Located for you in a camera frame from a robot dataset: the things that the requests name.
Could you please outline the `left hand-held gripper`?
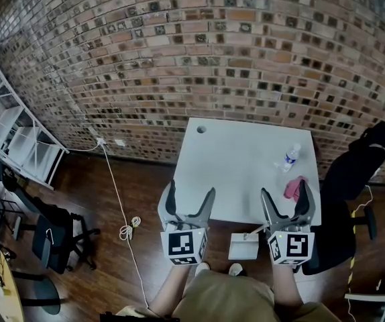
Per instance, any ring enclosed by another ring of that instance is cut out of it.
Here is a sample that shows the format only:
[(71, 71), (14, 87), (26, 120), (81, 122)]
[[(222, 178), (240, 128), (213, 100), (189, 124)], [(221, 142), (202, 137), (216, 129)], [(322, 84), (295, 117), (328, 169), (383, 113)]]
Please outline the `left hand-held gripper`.
[[(176, 184), (170, 181), (166, 198), (166, 212), (178, 217), (176, 213)], [(208, 242), (208, 220), (211, 216), (216, 190), (213, 187), (205, 196), (199, 211), (189, 215), (186, 221), (165, 221), (164, 231), (160, 233), (164, 257), (175, 266), (195, 265), (203, 261)]]

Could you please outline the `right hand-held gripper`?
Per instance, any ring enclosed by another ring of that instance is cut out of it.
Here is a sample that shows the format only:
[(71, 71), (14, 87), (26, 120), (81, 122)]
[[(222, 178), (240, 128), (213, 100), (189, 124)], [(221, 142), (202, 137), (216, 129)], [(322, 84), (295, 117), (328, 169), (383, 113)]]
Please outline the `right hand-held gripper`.
[(269, 225), (268, 245), (272, 263), (275, 265), (301, 265), (311, 259), (315, 234), (311, 231), (311, 220), (315, 214), (313, 193), (308, 183), (301, 179), (298, 200), (291, 220), (281, 215), (270, 193), (261, 189), (261, 201)]

